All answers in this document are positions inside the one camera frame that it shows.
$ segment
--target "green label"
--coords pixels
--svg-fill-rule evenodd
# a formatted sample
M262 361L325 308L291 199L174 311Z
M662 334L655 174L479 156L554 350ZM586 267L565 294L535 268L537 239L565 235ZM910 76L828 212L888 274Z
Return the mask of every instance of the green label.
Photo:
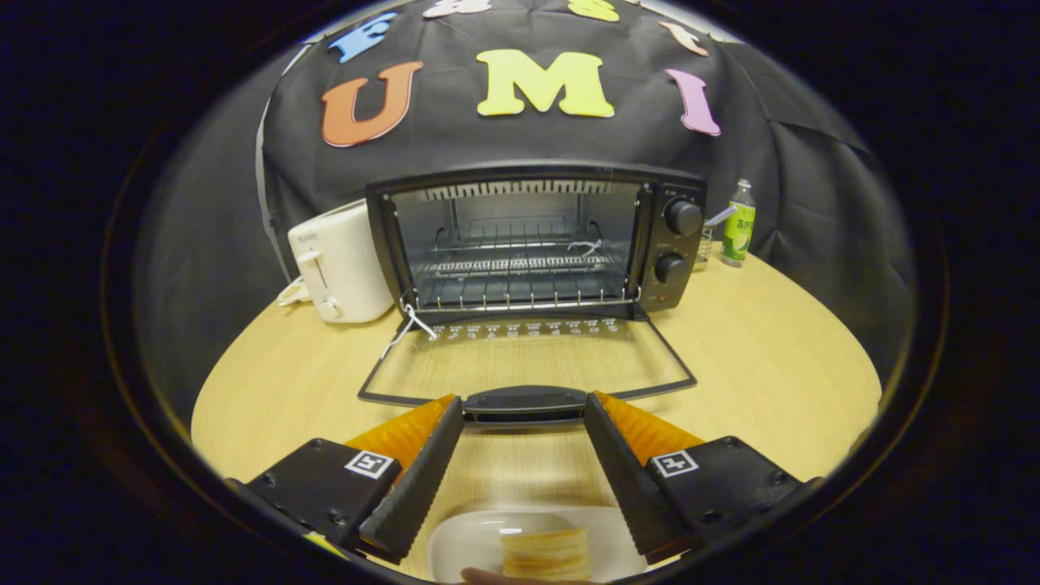
M722 254L734 260L743 260L751 245L751 230L755 227L755 208L736 205L736 213L726 220L726 231L722 235Z

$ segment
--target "oven knob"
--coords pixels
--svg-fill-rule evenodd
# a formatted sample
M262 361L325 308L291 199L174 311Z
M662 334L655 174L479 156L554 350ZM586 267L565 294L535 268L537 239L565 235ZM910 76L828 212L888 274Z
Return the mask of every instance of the oven knob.
M701 208L696 204L680 199L665 210L665 223L668 229L680 235L691 235L701 227Z
M673 274L681 275L686 272L686 261L682 259L682 256L678 254L665 254L657 259L657 265L654 266L654 275L657 276L657 280L668 283L668 279Z

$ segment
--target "white plate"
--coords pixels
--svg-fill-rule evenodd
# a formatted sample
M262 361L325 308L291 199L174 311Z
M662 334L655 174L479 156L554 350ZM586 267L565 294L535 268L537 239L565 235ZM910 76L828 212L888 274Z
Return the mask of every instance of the white plate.
M485 510L452 516L430 535L426 559L430 576L439 583L459 583L467 566L502 571L503 534L589 530L592 580L604 583L636 575L647 562L636 551L618 508L588 506Z

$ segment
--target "letter u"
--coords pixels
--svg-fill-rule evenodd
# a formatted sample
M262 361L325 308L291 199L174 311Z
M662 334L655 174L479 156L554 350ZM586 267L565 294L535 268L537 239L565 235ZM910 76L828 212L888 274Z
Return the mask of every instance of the letter u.
M387 82L383 110L374 118L358 122L354 107L358 92L368 83L361 77L329 90L321 101L326 104L321 135L331 146L346 148L393 130L405 119L412 97L412 74L422 69L421 61L395 65L380 72L379 78Z

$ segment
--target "plastic bottle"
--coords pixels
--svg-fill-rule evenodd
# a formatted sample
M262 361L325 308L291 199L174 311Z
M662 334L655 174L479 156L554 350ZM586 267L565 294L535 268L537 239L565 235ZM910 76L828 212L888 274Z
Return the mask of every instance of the plastic bottle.
M729 203L736 206L736 213L726 220L721 259L731 266L740 266L748 256L751 230L755 227L755 200L751 197L751 183L747 179L736 181L736 194Z

